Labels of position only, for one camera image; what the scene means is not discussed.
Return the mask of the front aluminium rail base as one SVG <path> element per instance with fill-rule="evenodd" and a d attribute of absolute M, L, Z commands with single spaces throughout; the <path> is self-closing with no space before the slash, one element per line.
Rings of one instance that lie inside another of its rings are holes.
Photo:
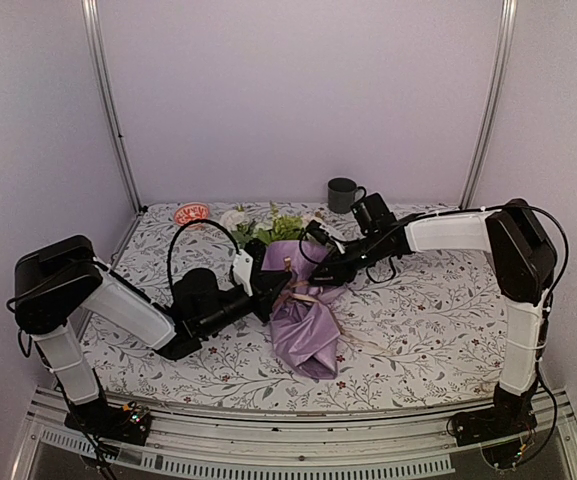
<path fill-rule="evenodd" d="M 577 479 L 577 417 L 567 393 L 539 392 L 524 461 L 511 439 L 459 445 L 449 419 L 488 400 L 364 411 L 241 410 L 144 398 L 142 446 L 113 443 L 113 479 Z"/>

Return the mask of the green white flower sprig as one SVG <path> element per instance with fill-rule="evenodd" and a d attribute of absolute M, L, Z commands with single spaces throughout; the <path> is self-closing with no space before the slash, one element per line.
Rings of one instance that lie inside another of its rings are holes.
<path fill-rule="evenodd" d="M 235 237 L 243 247 L 252 239 L 259 239 L 266 246 L 277 241 L 298 240 L 306 226 L 313 220 L 323 222 L 320 212 L 292 211 L 289 204 L 268 202 L 266 204 L 243 205 L 249 216 L 255 221 L 254 233 L 249 237 Z"/>

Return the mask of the white rose long stem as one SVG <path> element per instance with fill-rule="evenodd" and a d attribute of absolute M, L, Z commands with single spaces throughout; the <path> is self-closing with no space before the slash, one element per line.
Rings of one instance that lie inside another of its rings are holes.
<path fill-rule="evenodd" d="M 249 237 L 254 233 L 255 221 L 246 212 L 243 205 L 225 211 L 219 223 L 235 237 Z"/>

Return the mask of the beige raffia ribbon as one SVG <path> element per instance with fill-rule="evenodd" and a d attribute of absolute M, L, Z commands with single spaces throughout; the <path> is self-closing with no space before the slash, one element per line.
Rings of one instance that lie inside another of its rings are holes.
<path fill-rule="evenodd" d="M 273 305 L 271 337 L 274 352 L 284 360 L 297 364 L 316 360 L 324 364 L 323 357 L 332 358 L 337 352 L 337 342 L 346 335 L 331 305 L 347 287 L 314 286 L 286 257 L 286 270 L 292 280 Z"/>

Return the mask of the red patterned ceramic bowl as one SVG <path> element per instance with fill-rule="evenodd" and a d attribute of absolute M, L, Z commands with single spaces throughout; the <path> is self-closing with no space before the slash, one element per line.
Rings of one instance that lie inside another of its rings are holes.
<path fill-rule="evenodd" d="M 174 223 L 181 227 L 193 220 L 205 220 L 211 216 L 208 205 L 201 202 L 190 202 L 181 205 L 174 213 Z"/>

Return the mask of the right aluminium frame post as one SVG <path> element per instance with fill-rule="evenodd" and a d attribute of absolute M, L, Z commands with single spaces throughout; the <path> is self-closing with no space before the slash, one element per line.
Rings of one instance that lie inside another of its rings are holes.
<path fill-rule="evenodd" d="M 497 116 L 497 109 L 502 96 L 508 62 L 511 56 L 517 6 L 517 0 L 503 0 L 501 3 L 501 15 L 492 73 L 472 159 L 460 196 L 460 209 L 469 208 L 473 204 L 484 170 Z"/>

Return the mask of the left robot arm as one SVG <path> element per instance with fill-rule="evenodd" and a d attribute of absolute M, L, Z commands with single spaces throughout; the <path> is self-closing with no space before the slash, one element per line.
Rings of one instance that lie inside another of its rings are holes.
<path fill-rule="evenodd" d="M 172 286 L 169 307 L 103 264 L 91 241 L 75 235 L 21 257 L 14 267 L 14 296 L 7 303 L 20 330 L 37 345 L 59 381 L 72 426 L 109 433 L 114 427 L 136 428 L 145 417 L 132 407 L 107 403 L 102 386 L 88 364 L 68 323 L 79 308 L 110 321 L 168 360 L 199 351 L 204 342 L 227 326 L 253 314 L 270 320 L 273 306 L 290 273 L 265 270 L 260 241 L 236 253 L 232 288 L 220 289 L 216 275 L 194 268 Z"/>

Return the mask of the purple pink wrapping paper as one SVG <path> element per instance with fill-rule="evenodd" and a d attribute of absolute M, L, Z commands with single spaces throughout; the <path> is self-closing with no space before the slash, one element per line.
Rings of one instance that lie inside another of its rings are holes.
<path fill-rule="evenodd" d="M 275 355 L 294 372 L 313 380 L 338 375 L 337 345 L 341 332 L 331 305 L 343 287 L 319 287 L 309 281 L 327 249 L 311 242 L 271 243 L 262 268 L 284 270 L 291 279 L 273 305 L 270 334 Z"/>

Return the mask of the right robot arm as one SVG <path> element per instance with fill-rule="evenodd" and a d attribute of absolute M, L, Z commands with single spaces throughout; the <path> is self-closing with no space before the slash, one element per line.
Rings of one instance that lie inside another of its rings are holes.
<path fill-rule="evenodd" d="M 546 344 L 557 251 L 538 220 L 540 209 L 523 199 L 479 210 L 410 214 L 397 218 L 380 194 L 356 201 L 351 212 L 361 238 L 335 237 L 322 223 L 312 222 L 299 233 L 319 244 L 310 256 L 300 250 L 292 260 L 304 260 L 307 282 L 341 287 L 360 270 L 378 261 L 400 259 L 431 250 L 476 250 L 490 255 L 506 306 L 505 360 L 487 409 L 460 412 L 449 421 L 464 445 L 519 433 L 535 427 L 532 397 L 543 380 L 539 361 Z"/>

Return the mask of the left aluminium frame post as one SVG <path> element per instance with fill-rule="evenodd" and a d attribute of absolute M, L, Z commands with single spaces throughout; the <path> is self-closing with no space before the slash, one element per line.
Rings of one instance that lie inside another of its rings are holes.
<path fill-rule="evenodd" d="M 111 79 L 103 43 L 98 2 L 94 0 L 83 0 L 81 2 L 81 7 L 92 66 L 108 126 L 112 148 L 118 165 L 120 179 L 132 210 L 136 214 L 139 214 L 143 209 L 143 204 L 140 199 L 137 182 L 128 158 L 125 137 L 113 97 Z"/>

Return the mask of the aluminium frame post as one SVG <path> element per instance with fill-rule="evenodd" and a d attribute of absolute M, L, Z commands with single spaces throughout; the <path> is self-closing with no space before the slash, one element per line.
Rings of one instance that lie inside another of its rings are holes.
<path fill-rule="evenodd" d="M 472 159 L 460 196 L 460 209 L 469 208 L 473 204 L 484 170 L 497 116 L 497 109 L 502 96 L 508 62 L 511 56 L 517 6 L 517 0 L 503 0 L 501 3 L 501 15 L 492 73 Z"/>
<path fill-rule="evenodd" d="M 143 209 L 143 204 L 140 199 L 137 182 L 128 158 L 125 137 L 113 97 L 111 79 L 103 43 L 98 2 L 94 0 L 83 0 L 81 2 L 81 7 L 92 66 L 108 126 L 112 148 L 118 165 L 120 179 L 132 210 L 136 214 L 139 214 Z"/>

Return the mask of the dark grey metal mug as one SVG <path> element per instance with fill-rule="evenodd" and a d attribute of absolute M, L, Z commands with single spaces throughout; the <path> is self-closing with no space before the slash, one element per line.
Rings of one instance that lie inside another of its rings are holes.
<path fill-rule="evenodd" d="M 349 213 L 352 205 L 365 196 L 366 188 L 349 178 L 337 177 L 327 183 L 327 204 L 333 213 Z"/>

